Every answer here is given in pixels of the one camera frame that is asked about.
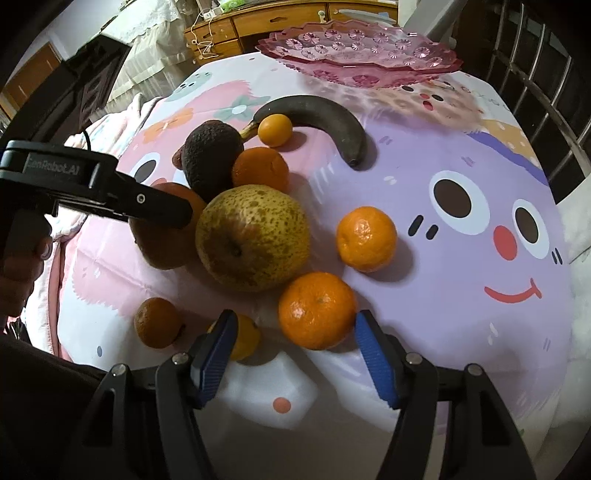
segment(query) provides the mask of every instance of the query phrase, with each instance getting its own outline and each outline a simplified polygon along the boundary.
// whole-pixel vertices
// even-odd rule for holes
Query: blue gripper pad
[[[363,360],[368,367],[379,397],[386,401],[390,408],[399,408],[399,397],[396,392],[396,372],[388,362],[369,322],[373,322],[378,330],[379,326],[373,318],[368,319],[365,315],[364,312],[359,312],[355,317],[355,340],[357,340],[357,345],[361,355],[363,355]]]
[[[199,402],[202,406],[216,396],[217,388],[226,371],[230,354],[238,337],[238,318],[231,310],[224,310],[216,326],[209,335],[216,336],[217,342],[212,346],[207,360],[201,368],[201,382],[199,385]]]

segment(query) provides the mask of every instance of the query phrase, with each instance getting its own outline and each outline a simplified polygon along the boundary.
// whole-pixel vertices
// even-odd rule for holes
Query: lace cloth
[[[135,0],[119,13],[103,33],[132,43],[148,29],[163,22],[193,17],[198,10],[193,0]]]

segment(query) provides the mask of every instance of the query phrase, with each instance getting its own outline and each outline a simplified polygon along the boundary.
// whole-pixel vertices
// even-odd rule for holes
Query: mandarin orange
[[[341,343],[355,324],[355,294],[336,275],[312,272],[296,278],[279,300],[279,323],[296,345],[324,350]]]
[[[257,134],[267,147],[280,147],[291,138],[293,125],[286,115],[269,115],[258,126]]]
[[[134,316],[135,331],[150,348],[166,348],[174,342],[182,326],[176,307],[159,297],[143,302]]]
[[[235,187],[267,185],[287,193],[290,185],[290,169],[281,154],[272,148],[247,148],[234,162],[232,183]]]
[[[390,263],[397,239],[393,221],[375,207],[359,207],[349,212],[336,230],[336,245],[341,260],[365,273]]]

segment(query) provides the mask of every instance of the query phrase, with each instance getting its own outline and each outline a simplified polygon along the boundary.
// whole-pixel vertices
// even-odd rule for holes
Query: finger
[[[23,301],[11,301],[0,299],[0,314],[8,315],[9,317],[18,317],[22,313],[25,306]]]
[[[29,298],[32,280],[16,281],[6,277],[0,277],[0,297],[8,302],[22,303]]]
[[[9,257],[4,261],[3,276],[10,280],[26,281],[39,278],[43,262],[37,257]]]
[[[51,250],[53,250],[53,241],[50,236],[47,236],[39,242],[35,249],[35,253],[42,260],[47,260],[51,255]]]

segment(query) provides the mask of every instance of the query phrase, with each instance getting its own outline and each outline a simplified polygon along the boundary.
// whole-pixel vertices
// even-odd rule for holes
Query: green flower print
[[[261,106],[269,101],[269,96],[265,97],[253,97],[250,95],[240,95],[232,104],[227,108],[222,108],[214,114],[214,118],[227,122],[230,119],[242,120],[244,122],[250,122],[255,114],[253,106]]]

